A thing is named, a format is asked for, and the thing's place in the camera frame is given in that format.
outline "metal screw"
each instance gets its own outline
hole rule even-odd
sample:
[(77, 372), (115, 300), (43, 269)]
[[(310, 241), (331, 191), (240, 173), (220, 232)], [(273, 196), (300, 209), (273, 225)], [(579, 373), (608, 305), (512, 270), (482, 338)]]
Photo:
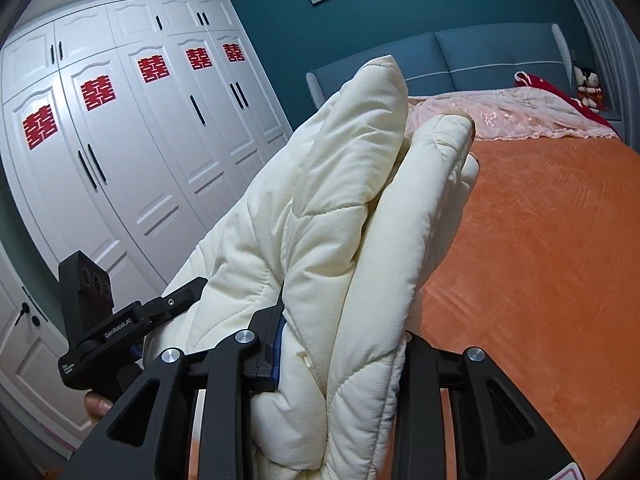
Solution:
[(168, 348), (162, 352), (162, 361), (165, 363), (173, 363), (180, 357), (180, 351), (177, 348)]
[(251, 330), (241, 330), (236, 334), (236, 341), (239, 343), (250, 343), (255, 338), (255, 334)]
[(484, 361), (484, 358), (486, 357), (484, 350), (475, 346), (467, 350), (466, 355), (469, 357), (469, 359), (476, 362)]

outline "orange bedspread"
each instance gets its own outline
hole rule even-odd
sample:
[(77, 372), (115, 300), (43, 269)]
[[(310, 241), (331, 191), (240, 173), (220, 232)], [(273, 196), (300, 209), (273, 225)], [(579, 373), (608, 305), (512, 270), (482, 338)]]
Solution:
[(640, 156), (476, 142), (480, 178), (423, 289), (422, 335), (485, 348), (596, 479), (640, 416)]

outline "blue upholstered headboard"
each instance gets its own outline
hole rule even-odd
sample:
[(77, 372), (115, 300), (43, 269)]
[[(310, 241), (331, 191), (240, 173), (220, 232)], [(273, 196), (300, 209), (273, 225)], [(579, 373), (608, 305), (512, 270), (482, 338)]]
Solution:
[(316, 108), (367, 61), (391, 54), (409, 95), (512, 88), (518, 70), (575, 95), (569, 47), (555, 23), (494, 23), (427, 32), (364, 50), (306, 74)]

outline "gray curtain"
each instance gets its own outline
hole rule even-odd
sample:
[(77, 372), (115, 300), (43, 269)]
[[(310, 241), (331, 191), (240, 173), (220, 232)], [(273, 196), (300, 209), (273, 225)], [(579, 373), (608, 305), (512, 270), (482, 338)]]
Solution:
[(607, 105), (640, 153), (640, 43), (612, 0), (574, 0), (587, 28)]

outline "stuffed toy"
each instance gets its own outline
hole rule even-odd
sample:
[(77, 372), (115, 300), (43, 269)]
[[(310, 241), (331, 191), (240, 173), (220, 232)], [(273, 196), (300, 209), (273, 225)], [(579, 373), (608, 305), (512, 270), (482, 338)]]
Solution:
[(574, 66), (574, 72), (580, 102), (593, 110), (604, 110), (604, 94), (598, 74), (590, 68), (577, 66)]

